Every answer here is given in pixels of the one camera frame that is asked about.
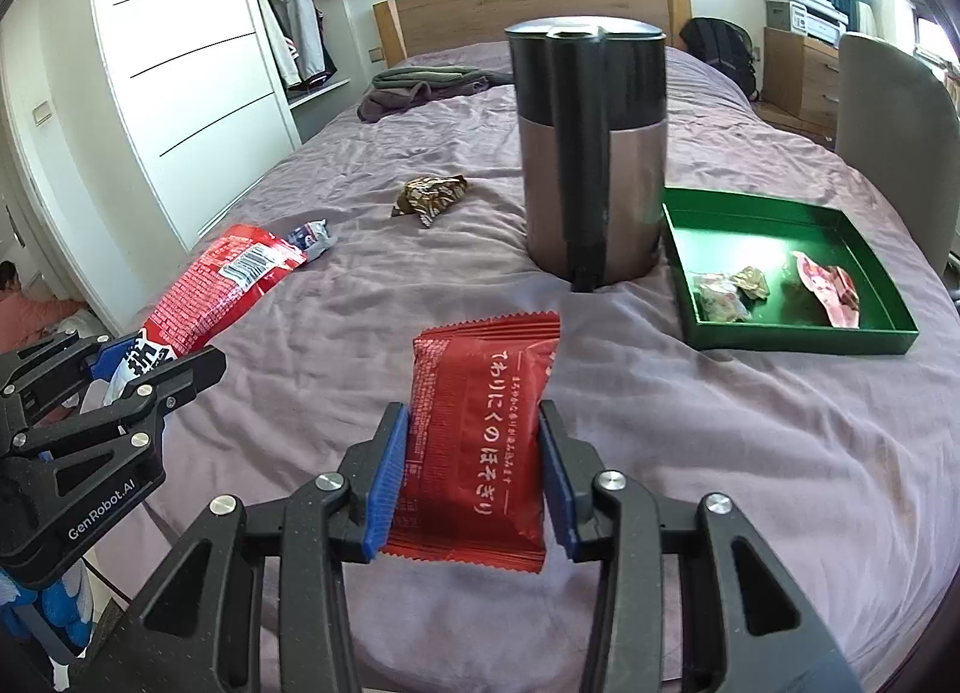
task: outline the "red chip bag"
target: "red chip bag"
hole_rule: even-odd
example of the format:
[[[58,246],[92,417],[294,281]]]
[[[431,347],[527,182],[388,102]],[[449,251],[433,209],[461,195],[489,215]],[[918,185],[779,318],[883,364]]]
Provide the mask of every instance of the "red chip bag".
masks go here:
[[[304,252],[266,230],[227,228],[160,298],[113,374],[104,405],[120,397],[131,379],[203,348],[305,262]]]
[[[414,339],[406,463],[385,552],[541,570],[536,405],[559,340],[552,313],[448,325]]]

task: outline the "hanging clothes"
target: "hanging clothes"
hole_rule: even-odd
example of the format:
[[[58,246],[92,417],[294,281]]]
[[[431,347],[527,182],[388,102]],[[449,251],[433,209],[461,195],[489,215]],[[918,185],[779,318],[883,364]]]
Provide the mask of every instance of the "hanging clothes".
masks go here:
[[[296,86],[303,81],[299,70],[296,67],[296,61],[287,44],[286,36],[280,28],[280,22],[277,21],[277,15],[270,5],[269,0],[256,0],[260,6],[260,15],[263,17],[263,25],[267,30],[267,40],[270,42],[270,51],[274,54],[274,61],[277,63],[277,71],[280,71],[280,78],[286,87]]]
[[[323,43],[320,40],[320,25],[313,0],[282,0],[290,20],[290,34],[299,52],[296,66],[303,81],[326,72],[323,58]]]
[[[261,3],[262,14],[266,16],[269,10],[277,24],[272,35],[271,48],[277,59],[277,68],[281,68],[281,61],[283,63],[281,76],[287,91],[305,92],[328,81],[337,68],[323,42],[323,13],[320,13],[314,1],[265,1],[266,7],[262,5],[263,0],[257,0]],[[285,43],[289,58],[278,50],[280,39],[275,37],[277,32]]]

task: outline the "printer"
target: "printer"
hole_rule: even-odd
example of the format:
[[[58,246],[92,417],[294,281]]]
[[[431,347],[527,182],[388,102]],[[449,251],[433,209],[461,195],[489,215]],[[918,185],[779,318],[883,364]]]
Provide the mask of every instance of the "printer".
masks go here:
[[[830,46],[838,46],[847,32],[847,15],[827,0],[765,0],[767,26],[809,35]]]

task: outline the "wardrobe door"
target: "wardrobe door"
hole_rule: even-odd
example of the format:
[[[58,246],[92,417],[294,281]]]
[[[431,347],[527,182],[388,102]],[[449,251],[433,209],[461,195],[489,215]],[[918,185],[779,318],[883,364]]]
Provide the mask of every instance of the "wardrobe door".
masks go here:
[[[299,145],[256,0],[94,0],[144,172],[185,247]]]

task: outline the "green tray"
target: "green tray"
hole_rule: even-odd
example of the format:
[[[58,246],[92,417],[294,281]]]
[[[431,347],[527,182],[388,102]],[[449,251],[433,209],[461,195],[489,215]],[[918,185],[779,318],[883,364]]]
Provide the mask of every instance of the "green tray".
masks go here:
[[[917,325],[877,255],[846,215],[775,197],[668,187],[664,239],[677,288],[683,338],[694,349],[757,349],[837,355],[901,355]],[[860,327],[834,328],[814,297],[785,295],[781,281],[792,251],[850,273],[860,297]],[[760,268],[770,297],[747,322],[701,319],[692,278]]]

